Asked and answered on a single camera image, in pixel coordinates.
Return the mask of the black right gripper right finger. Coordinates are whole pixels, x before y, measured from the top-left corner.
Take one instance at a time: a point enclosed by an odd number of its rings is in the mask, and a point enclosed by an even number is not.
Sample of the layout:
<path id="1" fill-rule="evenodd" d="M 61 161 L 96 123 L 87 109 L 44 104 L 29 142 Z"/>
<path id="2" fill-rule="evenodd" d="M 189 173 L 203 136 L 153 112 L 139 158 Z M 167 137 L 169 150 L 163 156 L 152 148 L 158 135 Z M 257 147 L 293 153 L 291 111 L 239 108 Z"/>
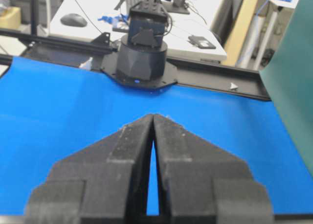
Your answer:
<path id="1" fill-rule="evenodd" d="M 271 224 L 266 188 L 248 164 L 161 115 L 154 116 L 160 202 L 172 224 Z"/>

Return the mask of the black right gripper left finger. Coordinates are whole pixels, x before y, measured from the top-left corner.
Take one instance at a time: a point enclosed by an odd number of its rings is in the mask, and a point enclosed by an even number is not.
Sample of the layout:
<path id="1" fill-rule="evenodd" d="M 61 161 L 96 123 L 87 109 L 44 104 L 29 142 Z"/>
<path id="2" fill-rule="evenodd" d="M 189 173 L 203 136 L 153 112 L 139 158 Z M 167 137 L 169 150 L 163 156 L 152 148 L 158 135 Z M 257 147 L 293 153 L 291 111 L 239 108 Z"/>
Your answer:
<path id="1" fill-rule="evenodd" d="M 126 224 L 146 213 L 153 116 L 56 162 L 25 208 L 27 224 Z"/>

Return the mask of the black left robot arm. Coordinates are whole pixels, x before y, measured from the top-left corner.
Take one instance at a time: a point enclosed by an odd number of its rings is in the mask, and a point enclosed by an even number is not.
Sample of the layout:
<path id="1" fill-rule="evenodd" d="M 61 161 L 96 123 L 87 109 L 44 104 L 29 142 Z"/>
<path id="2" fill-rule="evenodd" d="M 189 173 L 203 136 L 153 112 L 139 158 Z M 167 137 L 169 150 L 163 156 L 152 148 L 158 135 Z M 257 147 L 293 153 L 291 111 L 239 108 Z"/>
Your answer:
<path id="1" fill-rule="evenodd" d="M 141 0 L 129 9 L 128 33 L 118 51 L 104 56 L 101 70 L 121 85 L 156 90 L 174 85 L 177 67 L 167 61 L 163 40 L 173 20 L 162 0 Z"/>

